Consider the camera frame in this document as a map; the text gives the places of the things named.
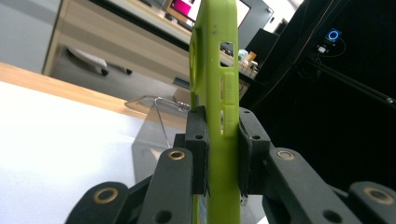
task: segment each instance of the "floor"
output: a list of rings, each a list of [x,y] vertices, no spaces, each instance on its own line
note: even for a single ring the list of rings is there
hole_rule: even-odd
[[[133,100],[143,95],[174,100],[177,89],[174,86],[137,72],[127,75],[125,68],[115,64],[108,63],[107,70],[108,75],[102,76],[100,68],[84,63],[64,48],[53,66],[51,76],[123,100]]]

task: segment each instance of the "wooden edge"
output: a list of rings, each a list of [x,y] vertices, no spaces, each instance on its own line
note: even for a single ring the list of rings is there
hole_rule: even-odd
[[[46,77],[9,64],[0,63],[0,81],[41,91],[65,99],[93,105],[123,115],[145,119],[147,115],[128,109],[124,100],[97,91],[91,91],[52,77]]]

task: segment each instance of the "computer screen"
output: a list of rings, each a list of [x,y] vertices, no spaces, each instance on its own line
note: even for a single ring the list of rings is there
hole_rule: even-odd
[[[191,23],[196,21],[201,0],[172,0],[170,8],[180,13],[190,20]],[[238,27],[250,11],[250,7],[243,1],[237,1],[237,24]]]

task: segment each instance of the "green plastic object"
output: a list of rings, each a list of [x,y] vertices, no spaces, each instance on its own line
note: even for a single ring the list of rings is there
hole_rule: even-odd
[[[220,44],[227,42],[238,52],[236,19],[235,0],[203,0],[190,42],[191,105],[205,106],[209,129],[209,224],[240,223],[238,58],[233,57],[233,66],[223,67],[219,51]]]

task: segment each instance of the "green phone case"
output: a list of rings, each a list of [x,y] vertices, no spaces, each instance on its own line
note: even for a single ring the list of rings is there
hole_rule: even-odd
[[[203,0],[190,42],[191,105],[205,106],[209,129],[206,222],[210,224],[240,223],[238,58],[233,57],[233,66],[221,66],[219,51],[227,42],[237,52],[236,21],[235,0]]]

